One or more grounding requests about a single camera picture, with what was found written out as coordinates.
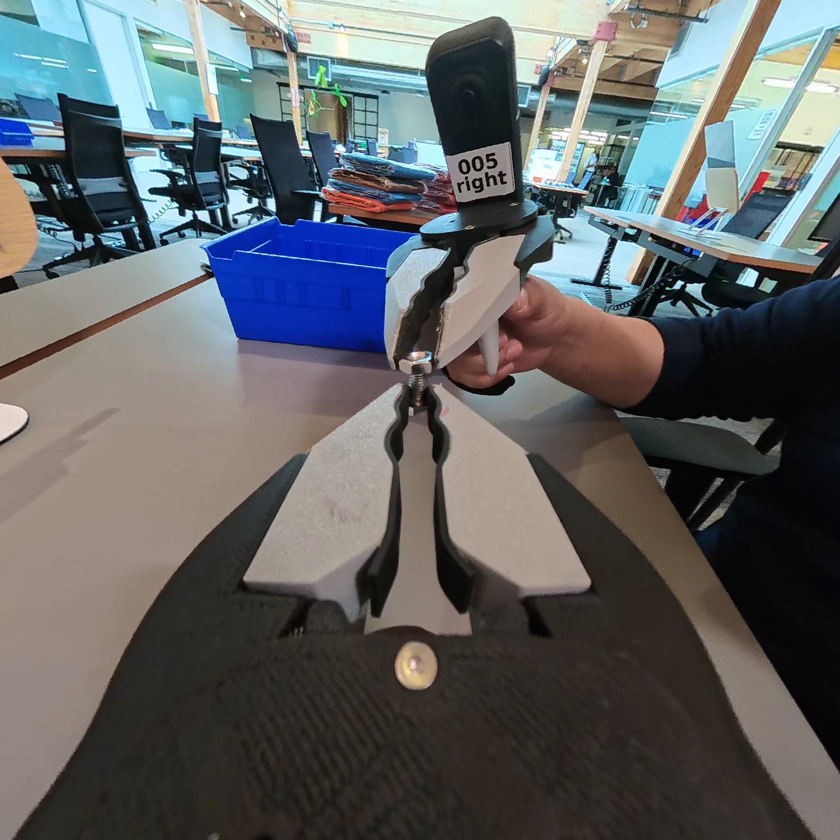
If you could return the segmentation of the slanted wooden post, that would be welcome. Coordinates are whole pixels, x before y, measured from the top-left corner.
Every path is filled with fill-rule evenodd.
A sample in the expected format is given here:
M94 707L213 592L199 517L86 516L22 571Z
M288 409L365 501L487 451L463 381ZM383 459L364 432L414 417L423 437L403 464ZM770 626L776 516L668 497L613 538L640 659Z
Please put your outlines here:
M706 159L705 129L727 118L779 1L696 2L707 5L684 26L665 61L640 141L626 174L645 199L623 209L677 219Z

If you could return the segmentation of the document stand with wooden board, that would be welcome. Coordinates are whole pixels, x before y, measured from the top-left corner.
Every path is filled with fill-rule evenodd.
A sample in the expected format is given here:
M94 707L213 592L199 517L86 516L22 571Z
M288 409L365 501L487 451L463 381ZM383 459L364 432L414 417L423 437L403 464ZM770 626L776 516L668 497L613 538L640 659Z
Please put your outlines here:
M18 288L15 274L26 267L38 246L38 227L28 197L1 161L1 293Z

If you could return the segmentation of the person's right hand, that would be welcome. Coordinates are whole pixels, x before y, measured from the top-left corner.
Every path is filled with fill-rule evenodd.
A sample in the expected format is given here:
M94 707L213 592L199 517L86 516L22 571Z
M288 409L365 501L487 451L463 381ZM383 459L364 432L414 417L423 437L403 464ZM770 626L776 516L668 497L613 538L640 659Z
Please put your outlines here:
M528 276L518 298L499 320L498 365L489 374L477 343L450 362L455 382L488 389L515 373L541 371L584 392L591 388L595 346L609 318L546 280Z

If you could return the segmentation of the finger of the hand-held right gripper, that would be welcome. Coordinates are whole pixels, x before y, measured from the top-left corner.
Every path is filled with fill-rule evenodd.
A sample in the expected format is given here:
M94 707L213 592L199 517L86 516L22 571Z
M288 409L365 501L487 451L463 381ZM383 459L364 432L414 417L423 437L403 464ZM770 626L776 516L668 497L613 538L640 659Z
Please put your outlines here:
M469 251L464 275L439 311L437 368L445 368L475 343L486 368L499 366L499 319L520 293L521 272L514 261L524 239L492 238Z
M453 248L422 247L405 252L385 287L384 346L393 369L413 350L431 351L434 371L455 285Z

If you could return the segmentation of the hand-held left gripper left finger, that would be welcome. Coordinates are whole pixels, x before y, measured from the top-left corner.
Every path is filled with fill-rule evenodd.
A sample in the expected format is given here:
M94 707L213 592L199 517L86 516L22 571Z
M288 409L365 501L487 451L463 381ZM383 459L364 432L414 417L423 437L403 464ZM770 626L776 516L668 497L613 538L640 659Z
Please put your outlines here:
M251 592L379 614L398 564L404 386L394 385L315 444L247 568Z

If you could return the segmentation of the wooden desk black frame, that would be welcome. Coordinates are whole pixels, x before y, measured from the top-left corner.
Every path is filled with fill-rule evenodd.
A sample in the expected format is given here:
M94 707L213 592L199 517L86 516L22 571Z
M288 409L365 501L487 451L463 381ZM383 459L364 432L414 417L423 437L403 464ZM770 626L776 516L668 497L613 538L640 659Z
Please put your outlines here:
M592 282L603 287L605 266L619 242L632 242L654 258L636 297L613 310L625 308L629 316L651 316L658 305L672 301L688 285L712 278L717 268L733 266L754 270L760 280L775 282L771 296L819 278L828 248L819 255L772 245L738 234L716 233L655 215L624 213L587 207L590 225L609 235L602 263Z

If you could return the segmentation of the stack of folded cloths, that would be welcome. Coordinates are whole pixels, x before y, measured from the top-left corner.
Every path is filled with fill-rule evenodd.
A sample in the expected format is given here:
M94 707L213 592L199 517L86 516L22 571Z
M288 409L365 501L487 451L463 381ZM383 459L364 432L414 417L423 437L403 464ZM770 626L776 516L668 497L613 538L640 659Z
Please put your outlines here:
M358 152L340 156L322 194L331 203L374 213L414 208L450 214L457 205L444 167L406 164Z

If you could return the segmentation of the person's right forearm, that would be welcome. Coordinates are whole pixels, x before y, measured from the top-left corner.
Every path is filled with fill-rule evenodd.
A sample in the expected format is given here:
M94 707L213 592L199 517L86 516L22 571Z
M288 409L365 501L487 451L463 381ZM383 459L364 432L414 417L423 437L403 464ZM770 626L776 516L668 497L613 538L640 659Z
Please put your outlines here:
M819 280L710 318L604 315L572 353L574 388L630 413L838 427L839 280Z

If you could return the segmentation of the blue plastic bin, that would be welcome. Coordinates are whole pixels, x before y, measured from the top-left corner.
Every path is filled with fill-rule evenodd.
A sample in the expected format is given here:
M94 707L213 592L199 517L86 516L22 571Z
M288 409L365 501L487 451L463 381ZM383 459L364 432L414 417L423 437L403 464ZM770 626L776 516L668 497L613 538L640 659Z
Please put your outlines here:
M410 237L273 217L203 249L239 339L383 354L385 267Z

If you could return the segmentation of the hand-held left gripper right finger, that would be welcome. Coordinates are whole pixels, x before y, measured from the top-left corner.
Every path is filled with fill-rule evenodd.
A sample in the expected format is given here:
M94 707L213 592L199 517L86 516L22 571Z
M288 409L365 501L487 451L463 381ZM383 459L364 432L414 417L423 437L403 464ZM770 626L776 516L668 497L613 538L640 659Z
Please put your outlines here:
M458 613L592 586L529 454L442 386L429 389L437 579Z

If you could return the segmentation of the person's black office chair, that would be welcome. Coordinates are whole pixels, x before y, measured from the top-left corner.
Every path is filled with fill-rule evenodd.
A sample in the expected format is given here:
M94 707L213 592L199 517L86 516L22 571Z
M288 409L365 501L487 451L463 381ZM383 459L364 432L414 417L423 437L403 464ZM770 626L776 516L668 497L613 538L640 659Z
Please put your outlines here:
M668 470L665 494L693 532L742 483L777 469L779 460L770 451L786 432L786 424L774 420L750 444L735 432L705 424L640 416L621 421L647 465Z

